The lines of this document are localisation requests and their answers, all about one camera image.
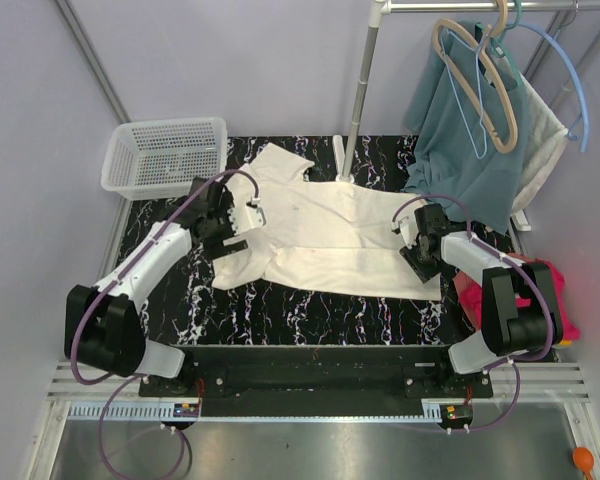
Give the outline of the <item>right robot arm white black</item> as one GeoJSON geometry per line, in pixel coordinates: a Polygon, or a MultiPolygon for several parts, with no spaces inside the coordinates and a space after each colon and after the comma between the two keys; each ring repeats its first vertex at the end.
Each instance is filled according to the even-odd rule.
{"type": "Polygon", "coordinates": [[[537,361],[561,342],[564,326],[549,265],[524,262],[483,242],[471,231],[452,225],[439,204],[411,214],[412,200],[394,213],[392,231],[403,238],[400,255],[426,283],[452,266],[481,288],[481,327],[449,347],[449,362],[434,371],[434,384],[456,396],[470,375],[510,361],[537,361]]]}

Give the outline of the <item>cream white t shirt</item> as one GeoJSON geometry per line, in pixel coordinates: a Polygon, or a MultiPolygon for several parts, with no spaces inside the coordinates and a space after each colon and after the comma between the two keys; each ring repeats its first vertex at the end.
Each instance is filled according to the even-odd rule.
{"type": "Polygon", "coordinates": [[[240,205],[257,194],[266,223],[242,235],[247,249],[213,263],[216,289],[266,280],[300,290],[438,301],[438,278],[422,282],[402,258],[392,217],[420,207],[414,195],[346,182],[309,182],[313,162],[267,144],[227,187],[240,205]]]}

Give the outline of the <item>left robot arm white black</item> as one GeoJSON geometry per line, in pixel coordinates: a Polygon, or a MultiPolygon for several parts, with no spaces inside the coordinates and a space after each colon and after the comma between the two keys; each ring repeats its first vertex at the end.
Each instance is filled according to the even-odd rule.
{"type": "Polygon", "coordinates": [[[185,353],[148,339],[140,314],[155,287],[192,249],[203,247],[210,259],[226,257],[247,248],[241,234],[265,225],[260,193],[236,201],[226,185],[231,174],[194,179],[189,196],[155,222],[120,265],[92,286],[71,289],[64,354],[78,383],[155,376],[176,396],[194,388],[196,372],[185,365],[185,353]]]}

